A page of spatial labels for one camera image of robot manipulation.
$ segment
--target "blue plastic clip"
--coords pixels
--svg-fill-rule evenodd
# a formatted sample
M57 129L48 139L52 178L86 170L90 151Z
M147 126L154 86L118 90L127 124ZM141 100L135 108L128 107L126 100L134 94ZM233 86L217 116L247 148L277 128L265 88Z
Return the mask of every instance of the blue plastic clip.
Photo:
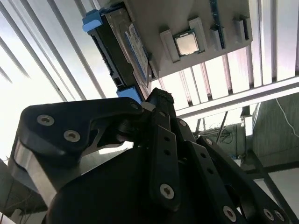
M122 91L117 91L116 94L118 95L118 97L130 97L136 100L136 102L138 102L139 104L141 103L141 98L138 95L135 86Z
M101 14L99 10L93 9L86 13L86 17L83 18L83 31L88 32L103 24Z

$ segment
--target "white panel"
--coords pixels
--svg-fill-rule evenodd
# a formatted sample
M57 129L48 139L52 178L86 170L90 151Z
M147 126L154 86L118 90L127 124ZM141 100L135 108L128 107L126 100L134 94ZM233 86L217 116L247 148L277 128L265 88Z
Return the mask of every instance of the white panel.
M172 94L174 99L174 109L179 110L188 107L187 98L181 82L179 73L173 73L162 78L165 90Z
M205 62L213 99L228 96L227 82L222 57Z
M27 13L20 13L15 5L12 4L9 0L3 0L3 5L18 25L18 28L23 33L26 40L29 42L32 49L35 51L38 58L41 60L41 63L45 66L48 73L53 78L54 82L66 97L68 101L72 100L80 100L81 97L78 95L75 87L71 84L70 80L68 79L67 75L65 74L64 70L59 65L57 59L52 54L51 50L49 49L48 45L46 44L45 40L42 38L40 32L38 31L37 27L33 24L33 21L30 20L30 17ZM16 52L16 56L23 61L23 54L18 51ZM39 75L39 73L30 73L29 76L34 77L38 76L39 78L44 77L44 75Z
M246 48L228 53L228 63L233 93L249 90Z
M59 21L46 1L29 0L37 18L47 31L59 54L78 82L87 99L101 98Z
M195 82L197 86L197 90L199 93L199 99L201 103L207 102L207 92L206 92L206 84L202 72L202 65L198 64L192 67L194 77L195 77Z
M102 59L102 56L95 46L92 38L82 29L82 17L73 0L55 0L59 11L67 24L71 34L74 36L79 48L81 49L86 61L90 65L98 83L107 98L117 97L117 88L110 77L109 70Z
M258 0L249 0L249 12L252 27L252 68L254 87L261 86L262 83L262 68L261 68L261 44L260 44L260 18Z
M153 91L154 88L162 89L159 79L151 82L151 90Z
M272 83L273 65L273 0L261 0L260 32L263 84Z
M184 69L183 70L184 75L185 75L185 79L188 85L188 89L189 89L189 93L191 96L191 101L193 105L199 104L199 95L197 92L197 87L195 84L195 79L193 79L193 74L191 72L191 69Z
M277 1L277 81L295 76L299 0Z

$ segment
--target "screw hole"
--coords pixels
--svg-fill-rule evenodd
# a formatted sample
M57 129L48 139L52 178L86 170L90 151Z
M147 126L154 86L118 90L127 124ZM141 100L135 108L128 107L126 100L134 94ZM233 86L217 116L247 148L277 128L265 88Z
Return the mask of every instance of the screw hole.
M210 173L210 174L213 174L213 170L211 170L210 168L207 169L207 171Z
M73 133L69 133L69 134L68 134L68 137L70 137L70 138L74 139L74 138L76 138L76 135L75 135L75 134L73 134Z
M166 149L166 150L164 150L164 154L165 155L170 155L170 151Z
M234 216L234 215L232 214L231 211L228 211L228 215L229 215L230 217L233 217L233 216Z
M42 118L42 122L49 123L49 122L50 122L50 119L49 119L49 118Z

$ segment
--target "steel beam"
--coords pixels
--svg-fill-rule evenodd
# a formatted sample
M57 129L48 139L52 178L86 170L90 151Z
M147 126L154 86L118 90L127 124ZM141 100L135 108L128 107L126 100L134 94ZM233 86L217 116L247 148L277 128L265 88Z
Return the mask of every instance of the steel beam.
M264 167L264 170L267 173L273 173L273 172L295 169L295 168L299 168L299 161L274 165L270 167ZM258 169L247 170L246 173L250 176L252 180L263 179L263 175L258 171Z
M299 76L187 107L176 113L181 119L192 116L199 119L297 92L299 92Z
M291 207L289 206L288 202L285 200L284 196L281 194L279 189L277 188L274 181L269 176L269 173L265 171L262 163L256 156L256 154L250 150L248 151L248 156L252 160L253 164L255 165L256 169L259 171L259 173L263 176L263 181L267 185L269 191L275 198L278 205L285 211L285 213L288 215L290 221L292 224L299 224L299 220L297 219L296 214L293 212Z

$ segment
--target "ceiling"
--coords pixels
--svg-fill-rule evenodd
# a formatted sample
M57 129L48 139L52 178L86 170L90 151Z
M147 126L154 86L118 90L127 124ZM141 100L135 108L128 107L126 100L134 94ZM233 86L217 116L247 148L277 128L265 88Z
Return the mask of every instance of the ceiling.
M250 46L152 82L172 93L179 114L295 77L299 0L250 0L249 7ZM26 106L117 97L98 49L82 30L82 17L94 8L96 0L1 0L1 159L10 155ZM239 119L240 113L229 114ZM216 117L210 120L220 123L223 115ZM186 121L195 128L197 117Z

